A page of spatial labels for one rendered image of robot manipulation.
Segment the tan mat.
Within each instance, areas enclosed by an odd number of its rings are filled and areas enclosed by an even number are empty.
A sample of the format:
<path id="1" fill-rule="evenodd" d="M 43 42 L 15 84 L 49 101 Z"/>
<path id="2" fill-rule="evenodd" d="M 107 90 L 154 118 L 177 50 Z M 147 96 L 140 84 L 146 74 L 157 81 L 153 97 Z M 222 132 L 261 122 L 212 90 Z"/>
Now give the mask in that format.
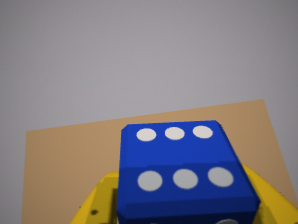
<path id="1" fill-rule="evenodd" d="M 241 163 L 297 209 L 264 99 L 26 131 L 21 224 L 69 224 L 108 173 L 119 171 L 127 124 L 216 120 Z"/>

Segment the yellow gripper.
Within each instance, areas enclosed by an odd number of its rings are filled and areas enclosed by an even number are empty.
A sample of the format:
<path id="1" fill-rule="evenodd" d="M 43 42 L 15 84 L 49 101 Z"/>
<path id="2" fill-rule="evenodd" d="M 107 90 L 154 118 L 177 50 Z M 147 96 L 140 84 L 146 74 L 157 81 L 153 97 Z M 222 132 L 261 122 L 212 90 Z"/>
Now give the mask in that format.
<path id="1" fill-rule="evenodd" d="M 298 224 L 298 209 L 259 174 L 242 165 L 261 200 L 252 224 Z M 69 224 L 117 224 L 118 178 L 119 171 L 105 175 Z"/>

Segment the blue die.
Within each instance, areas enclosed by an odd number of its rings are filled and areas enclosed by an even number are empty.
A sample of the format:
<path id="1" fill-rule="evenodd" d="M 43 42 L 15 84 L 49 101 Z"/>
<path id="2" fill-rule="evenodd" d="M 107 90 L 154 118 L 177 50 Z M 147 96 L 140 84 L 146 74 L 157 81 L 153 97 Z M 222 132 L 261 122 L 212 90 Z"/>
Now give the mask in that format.
<path id="1" fill-rule="evenodd" d="M 121 130 L 119 224 L 252 224 L 260 203 L 216 120 Z"/>

